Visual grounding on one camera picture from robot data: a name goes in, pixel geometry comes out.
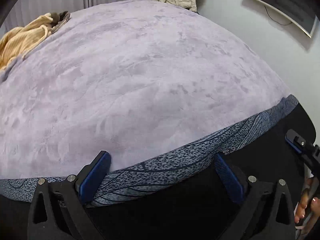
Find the screw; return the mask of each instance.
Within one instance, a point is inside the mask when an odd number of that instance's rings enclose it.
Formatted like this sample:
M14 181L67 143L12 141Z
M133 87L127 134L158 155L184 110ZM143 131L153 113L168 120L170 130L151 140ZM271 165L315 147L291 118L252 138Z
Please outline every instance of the screw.
M39 185L42 185L44 183L45 183L45 179L44 178L41 178L41 179L38 180L38 184Z
M70 182L74 181L75 179L76 179L76 176L75 176L75 175L69 175L69 176L67 177L67 180L70 181Z
M255 176L249 176L249 177L248 177L248 180L249 180L250 182L256 182L256 181L257 181L257 178L256 178Z
M282 185L282 186L284 186L284 185L285 185L285 180L284 180L284 179L280 179L280 180L279 180L279 184Z

